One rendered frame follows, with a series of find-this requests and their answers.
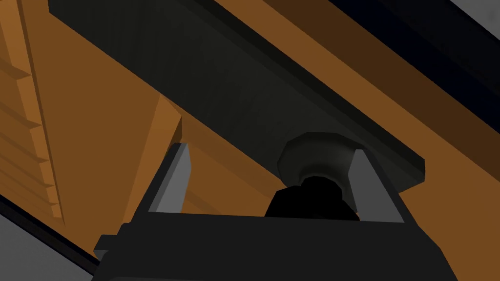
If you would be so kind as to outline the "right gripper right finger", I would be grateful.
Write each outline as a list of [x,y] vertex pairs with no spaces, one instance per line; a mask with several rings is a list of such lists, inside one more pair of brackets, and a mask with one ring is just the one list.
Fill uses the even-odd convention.
[[362,221],[416,223],[386,172],[370,151],[354,150],[348,180]]

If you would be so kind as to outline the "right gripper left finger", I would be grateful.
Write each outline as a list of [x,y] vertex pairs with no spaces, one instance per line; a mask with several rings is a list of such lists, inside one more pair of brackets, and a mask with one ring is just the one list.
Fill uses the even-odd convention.
[[135,214],[180,213],[190,175],[188,144],[174,143],[165,154]]

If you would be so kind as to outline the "black and grey door knob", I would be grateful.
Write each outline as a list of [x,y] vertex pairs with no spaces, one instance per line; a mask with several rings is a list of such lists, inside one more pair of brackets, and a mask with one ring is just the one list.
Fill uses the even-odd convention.
[[265,217],[359,221],[348,172],[362,145],[336,133],[308,132],[285,145],[277,190]]

